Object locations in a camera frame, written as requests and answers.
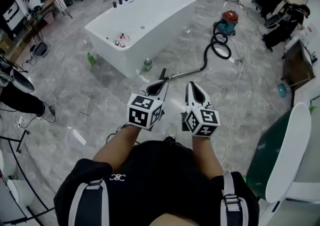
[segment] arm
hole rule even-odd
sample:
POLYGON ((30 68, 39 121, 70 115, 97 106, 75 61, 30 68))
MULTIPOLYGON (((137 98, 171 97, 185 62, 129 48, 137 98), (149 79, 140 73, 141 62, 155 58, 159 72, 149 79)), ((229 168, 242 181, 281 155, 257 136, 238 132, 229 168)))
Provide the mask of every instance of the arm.
POLYGON ((301 23, 298 23, 296 27, 299 31, 302 31, 305 28, 301 23))
POLYGON ((223 176, 224 171, 206 137, 192 137, 192 148, 198 168, 209 178, 223 176))
POLYGON ((141 128, 128 125, 122 128, 108 143, 106 143, 93 157, 93 161, 105 162, 111 165, 113 171, 126 161, 134 146, 141 128))

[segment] gray tile floor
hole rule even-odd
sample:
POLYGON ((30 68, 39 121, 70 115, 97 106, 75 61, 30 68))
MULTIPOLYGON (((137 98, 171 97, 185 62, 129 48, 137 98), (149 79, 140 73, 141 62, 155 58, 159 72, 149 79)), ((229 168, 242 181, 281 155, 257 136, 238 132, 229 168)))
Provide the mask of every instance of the gray tile floor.
MULTIPOLYGON (((167 75, 200 68, 203 52, 212 36, 213 23, 228 10, 239 14, 239 44, 237 36, 231 36, 232 42, 228 44, 234 60, 242 53, 239 45, 242 47, 244 67, 222 60, 210 50, 208 67, 203 72, 169 83, 164 118, 152 132, 143 130, 139 141, 162 140, 170 125, 181 129, 180 113, 184 108, 185 86, 189 81, 194 81, 208 92, 219 111, 222 126, 216 130, 211 142, 222 162, 233 122, 237 79, 243 67, 238 81, 237 111, 230 132, 232 139, 223 168, 246 174, 261 134, 290 107, 290 97, 280 98, 276 89, 281 82, 282 46, 279 45, 274 53, 264 49, 259 31, 266 30, 256 11, 251 8, 254 6, 251 0, 242 0, 243 9, 225 0, 197 0, 189 27, 160 52, 153 61, 151 71, 142 72, 132 79, 124 77, 95 53, 83 28, 112 7, 112 1, 76 1, 68 8, 73 19, 58 15, 55 23, 42 31, 45 42, 54 45, 49 54, 39 59, 36 66, 24 64, 36 87, 34 94, 54 105, 56 110, 55 123, 34 120, 30 124, 30 136, 18 155, 39 196, 49 207, 53 205, 56 191, 77 160, 91 159, 104 145, 106 137, 126 122, 129 97, 143 83, 158 79, 164 67, 167 68, 167 75), (97 66, 90 66, 88 52, 95 56, 97 66), (86 140, 86 145, 73 136, 74 130, 86 140)), ((25 52, 20 62, 29 56, 25 52)), ((22 116, 28 122, 30 115, 18 112, 4 112, 1 115, 5 135, 19 138, 23 131, 18 129, 15 121, 22 116)), ((191 147, 188 133, 179 132, 177 140, 191 147)), ((32 208, 35 212, 43 211, 36 201, 32 208)), ((41 220, 45 225, 57 225, 54 212, 42 216, 41 220)))

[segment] vacuum hose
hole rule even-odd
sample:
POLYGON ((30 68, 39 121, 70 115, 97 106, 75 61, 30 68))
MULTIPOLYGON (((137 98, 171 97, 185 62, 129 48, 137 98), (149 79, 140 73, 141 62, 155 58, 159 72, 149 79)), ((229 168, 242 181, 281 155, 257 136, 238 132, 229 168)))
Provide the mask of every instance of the vacuum hose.
POLYGON ((179 77, 182 77, 182 76, 187 76, 187 75, 191 75, 191 74, 194 74, 194 73, 198 73, 198 72, 202 72, 208 65, 208 51, 209 49, 211 48, 213 50, 213 52, 218 56, 220 57, 221 59, 224 59, 224 60, 228 60, 232 53, 231 53, 231 49, 230 47, 227 45, 227 42, 228 42, 228 37, 227 35, 225 35, 224 33, 222 32, 217 32, 216 33, 216 28, 218 26, 218 24, 223 24, 225 23, 223 20, 221 21, 218 21, 216 22, 214 25, 213 25, 213 36, 211 38, 211 42, 210 44, 207 45, 207 47, 205 48, 204 50, 204 53, 203 53, 203 66, 201 68, 197 68, 197 69, 193 69, 193 70, 190 70, 190 71, 186 71, 186 72, 183 72, 183 73, 179 73, 179 74, 175 74, 175 75, 171 75, 171 76, 166 76, 165 77, 165 74, 166 74, 166 68, 164 68, 162 70, 162 73, 161 73, 161 76, 160 76, 160 79, 162 80, 172 80, 172 79, 175 79, 175 78, 179 78, 179 77), (224 37, 224 41, 219 41, 217 39, 217 35, 221 35, 224 37), (219 44, 223 47, 225 47, 227 50, 228 50, 228 56, 223 56, 222 54, 220 54, 216 48, 215 48, 215 44, 219 44))

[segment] white chair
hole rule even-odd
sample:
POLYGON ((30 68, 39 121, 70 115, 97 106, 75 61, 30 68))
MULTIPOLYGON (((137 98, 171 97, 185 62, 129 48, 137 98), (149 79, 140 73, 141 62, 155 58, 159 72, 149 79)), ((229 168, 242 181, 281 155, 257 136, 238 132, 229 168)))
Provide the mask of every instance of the white chair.
POLYGON ((0 170, 3 177, 13 176, 16 172, 16 167, 15 157, 11 153, 0 149, 0 170))

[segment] shoe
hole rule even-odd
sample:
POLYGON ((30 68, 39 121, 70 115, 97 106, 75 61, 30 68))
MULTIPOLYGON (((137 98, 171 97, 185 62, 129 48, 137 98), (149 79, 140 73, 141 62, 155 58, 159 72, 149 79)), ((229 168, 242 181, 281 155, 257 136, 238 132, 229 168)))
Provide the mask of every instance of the shoe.
POLYGON ((270 53, 273 52, 272 48, 271 48, 271 47, 267 47, 266 43, 264 43, 263 46, 264 46, 270 53))
POLYGON ((35 114, 37 120, 42 120, 42 118, 44 117, 44 114, 46 113, 46 109, 47 109, 46 105, 43 104, 43 107, 44 107, 44 109, 43 109, 42 115, 37 115, 37 114, 35 114))
POLYGON ((176 136, 177 136, 177 128, 174 126, 170 126, 165 133, 165 138, 171 137, 173 139, 176 139, 176 136))

